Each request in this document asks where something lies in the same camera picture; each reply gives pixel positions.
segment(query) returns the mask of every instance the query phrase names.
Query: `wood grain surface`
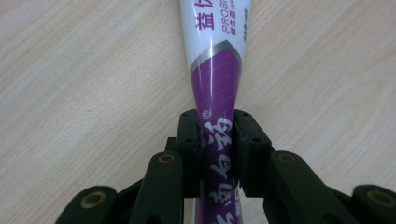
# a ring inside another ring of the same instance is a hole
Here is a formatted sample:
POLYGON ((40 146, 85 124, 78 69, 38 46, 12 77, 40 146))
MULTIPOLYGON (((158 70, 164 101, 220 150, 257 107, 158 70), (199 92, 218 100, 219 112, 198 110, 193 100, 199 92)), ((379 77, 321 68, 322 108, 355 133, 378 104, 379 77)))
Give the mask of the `wood grain surface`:
MULTIPOLYGON (((195 108, 179 11, 0 0, 0 223, 53 223, 81 190, 143 177, 195 108)), ((396 191, 396 2, 253 0, 236 107, 327 185, 396 191)), ((266 223, 262 200, 242 208, 266 223)))

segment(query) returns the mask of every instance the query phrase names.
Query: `silver stripe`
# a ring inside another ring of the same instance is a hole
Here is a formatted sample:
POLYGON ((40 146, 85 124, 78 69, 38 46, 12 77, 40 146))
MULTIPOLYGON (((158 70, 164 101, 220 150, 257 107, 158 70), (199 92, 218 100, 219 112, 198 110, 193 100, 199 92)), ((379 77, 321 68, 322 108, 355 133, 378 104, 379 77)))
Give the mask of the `silver stripe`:
POLYGON ((199 65, 201 65, 206 60, 212 58, 216 54, 218 54, 226 49, 229 49, 233 53, 236 60, 238 60, 238 62, 239 62, 239 66, 241 66, 242 59, 241 59, 241 56, 239 55, 238 51, 236 51, 236 49, 233 47, 233 45, 228 40, 224 40, 223 42, 220 42, 217 45, 214 45, 214 46, 210 47, 209 49, 205 50, 200 56, 198 56, 198 58, 196 58, 194 60, 194 62, 192 62, 192 65, 190 67, 190 75, 192 75, 192 73, 195 71, 195 69, 197 69, 197 67, 199 65))

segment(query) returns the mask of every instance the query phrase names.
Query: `tube label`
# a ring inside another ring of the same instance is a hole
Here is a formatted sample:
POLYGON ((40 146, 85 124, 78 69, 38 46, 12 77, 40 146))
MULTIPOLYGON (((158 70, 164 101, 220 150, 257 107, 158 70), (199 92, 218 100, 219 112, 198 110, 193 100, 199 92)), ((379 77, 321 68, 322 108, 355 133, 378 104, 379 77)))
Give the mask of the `tube label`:
POLYGON ((250 1, 180 0, 180 9, 191 85, 206 140, 195 223, 242 224, 231 143, 250 1))

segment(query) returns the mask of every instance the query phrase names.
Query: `registered trademark symbol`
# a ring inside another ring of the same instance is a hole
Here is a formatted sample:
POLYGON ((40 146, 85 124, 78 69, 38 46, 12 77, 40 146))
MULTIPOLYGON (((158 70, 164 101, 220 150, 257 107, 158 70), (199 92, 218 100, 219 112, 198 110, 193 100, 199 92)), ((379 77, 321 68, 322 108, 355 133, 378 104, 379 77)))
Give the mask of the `registered trademark symbol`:
POLYGON ((204 110, 202 112, 202 118, 204 118, 204 119, 210 118, 210 112, 208 110, 204 110))

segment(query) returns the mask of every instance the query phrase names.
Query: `round hole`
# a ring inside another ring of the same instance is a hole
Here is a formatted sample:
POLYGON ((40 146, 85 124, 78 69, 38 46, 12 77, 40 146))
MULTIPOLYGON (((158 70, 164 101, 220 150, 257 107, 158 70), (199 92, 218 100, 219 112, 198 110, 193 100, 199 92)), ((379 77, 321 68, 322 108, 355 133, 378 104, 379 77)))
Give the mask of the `round hole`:
POLYGON ((174 156, 170 154, 165 154, 162 155, 160 158, 158 158, 158 162, 162 164, 171 163, 173 160, 174 160, 174 156))
POLYGON ((294 162, 296 159, 287 153, 282 153, 277 156, 283 162, 294 162))
POLYGON ((106 200, 106 194, 102 191, 95 191, 87 194, 81 200, 81 207, 83 208, 94 208, 106 200))
POLYGON ((146 219, 146 224, 161 224, 163 223, 163 219, 154 214, 154 215, 150 215, 147 219, 146 219))
POLYGON ((371 201, 378 203, 384 207, 391 208, 396 206, 396 200, 392 196, 377 189, 367 191, 367 197, 369 197, 371 201))

